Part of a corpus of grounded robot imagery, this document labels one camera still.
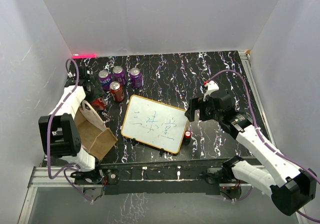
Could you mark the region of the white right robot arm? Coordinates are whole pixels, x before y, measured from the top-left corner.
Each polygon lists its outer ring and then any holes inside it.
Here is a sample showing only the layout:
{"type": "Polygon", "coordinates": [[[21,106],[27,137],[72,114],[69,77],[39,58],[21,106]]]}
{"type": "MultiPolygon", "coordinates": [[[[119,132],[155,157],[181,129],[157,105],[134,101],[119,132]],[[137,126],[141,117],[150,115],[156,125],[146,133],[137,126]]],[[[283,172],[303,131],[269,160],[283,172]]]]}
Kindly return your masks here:
{"type": "Polygon", "coordinates": [[[185,116],[190,122],[214,120],[222,130],[245,146],[264,166],[265,170],[249,164],[244,158],[235,156],[222,164],[222,169],[210,178],[221,177],[233,183],[244,181],[268,195],[273,204],[286,216],[291,216],[316,196],[316,175],[311,170],[303,170],[296,164],[281,158],[280,153],[271,147],[263,135],[257,134],[253,119],[242,111],[237,111],[232,97],[227,92],[218,91],[192,98],[185,116]]]}

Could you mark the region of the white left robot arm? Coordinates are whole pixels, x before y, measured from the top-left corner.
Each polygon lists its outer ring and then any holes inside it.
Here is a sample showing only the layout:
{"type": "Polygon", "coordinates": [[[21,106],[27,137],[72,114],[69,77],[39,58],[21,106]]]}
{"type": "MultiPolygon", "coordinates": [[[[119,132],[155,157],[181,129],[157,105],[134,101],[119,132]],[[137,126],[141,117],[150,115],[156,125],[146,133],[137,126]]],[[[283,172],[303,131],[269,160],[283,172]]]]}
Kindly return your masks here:
{"type": "Polygon", "coordinates": [[[95,108],[106,107],[102,89],[85,66],[67,67],[62,97],[50,114],[38,120],[50,179],[70,168],[74,179],[97,184],[103,179],[97,162],[106,155],[107,128],[95,108]]]}

